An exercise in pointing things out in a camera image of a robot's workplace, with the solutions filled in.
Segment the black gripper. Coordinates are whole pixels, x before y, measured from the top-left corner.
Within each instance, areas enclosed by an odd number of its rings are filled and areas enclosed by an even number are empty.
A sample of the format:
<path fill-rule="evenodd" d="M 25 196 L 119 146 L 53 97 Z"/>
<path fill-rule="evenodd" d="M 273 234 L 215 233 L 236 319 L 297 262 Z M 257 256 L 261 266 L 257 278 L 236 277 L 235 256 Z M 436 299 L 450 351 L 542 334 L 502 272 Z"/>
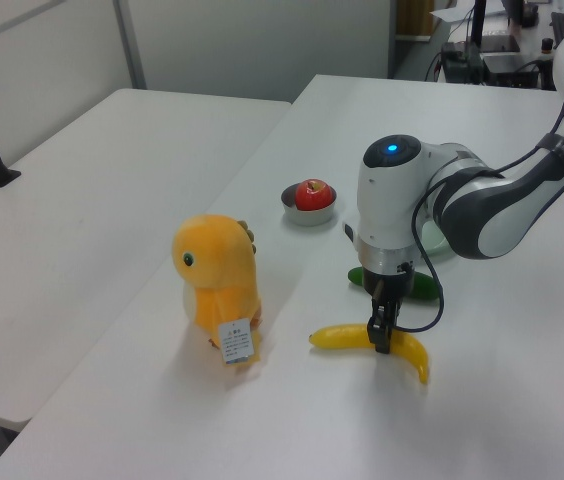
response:
<path fill-rule="evenodd" d="M 367 335 L 378 353 L 389 354 L 392 331 L 401 331 L 398 318 L 403 300 L 412 292 L 415 271 L 384 275 L 362 268 L 362 285 L 371 296 L 372 313 Z"/>

